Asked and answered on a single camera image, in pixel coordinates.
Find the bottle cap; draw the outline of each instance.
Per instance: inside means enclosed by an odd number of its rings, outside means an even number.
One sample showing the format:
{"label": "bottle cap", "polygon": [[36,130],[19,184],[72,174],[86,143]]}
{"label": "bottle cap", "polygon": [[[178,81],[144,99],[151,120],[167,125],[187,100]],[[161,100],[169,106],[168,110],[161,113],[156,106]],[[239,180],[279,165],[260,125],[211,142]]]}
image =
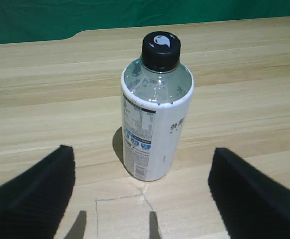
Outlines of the bottle cap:
{"label": "bottle cap", "polygon": [[144,37],[141,59],[150,70],[166,72],[174,69],[179,62],[179,39],[168,32],[151,32]]}

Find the green backdrop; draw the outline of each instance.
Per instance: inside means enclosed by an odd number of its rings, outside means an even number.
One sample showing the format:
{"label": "green backdrop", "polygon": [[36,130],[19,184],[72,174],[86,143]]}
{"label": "green backdrop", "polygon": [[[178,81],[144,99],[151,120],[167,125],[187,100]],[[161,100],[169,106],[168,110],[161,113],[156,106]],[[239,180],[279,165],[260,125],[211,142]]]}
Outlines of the green backdrop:
{"label": "green backdrop", "polygon": [[0,43],[89,29],[290,16],[290,0],[0,0]]}

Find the wooden table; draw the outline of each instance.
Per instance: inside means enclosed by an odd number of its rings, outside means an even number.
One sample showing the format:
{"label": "wooden table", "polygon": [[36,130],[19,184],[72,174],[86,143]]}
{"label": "wooden table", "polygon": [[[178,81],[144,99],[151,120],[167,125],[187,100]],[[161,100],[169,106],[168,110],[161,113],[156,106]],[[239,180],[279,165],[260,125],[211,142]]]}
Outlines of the wooden table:
{"label": "wooden table", "polygon": [[[116,132],[120,74],[154,30],[180,38],[196,88],[172,170],[144,183],[118,159]],[[74,147],[77,179],[56,239],[79,210],[87,211],[85,239],[146,239],[151,208],[164,239],[228,238],[207,185],[215,147],[290,188],[290,17],[0,45],[0,184],[60,144]]]}

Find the bottle label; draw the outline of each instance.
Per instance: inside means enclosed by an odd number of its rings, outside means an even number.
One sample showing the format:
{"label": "bottle label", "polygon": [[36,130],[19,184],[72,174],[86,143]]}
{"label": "bottle label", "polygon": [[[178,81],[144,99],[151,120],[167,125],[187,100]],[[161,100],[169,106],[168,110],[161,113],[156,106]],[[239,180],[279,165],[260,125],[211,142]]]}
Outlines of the bottle label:
{"label": "bottle label", "polygon": [[123,95],[125,166],[136,178],[146,179],[156,111],[136,105]]}

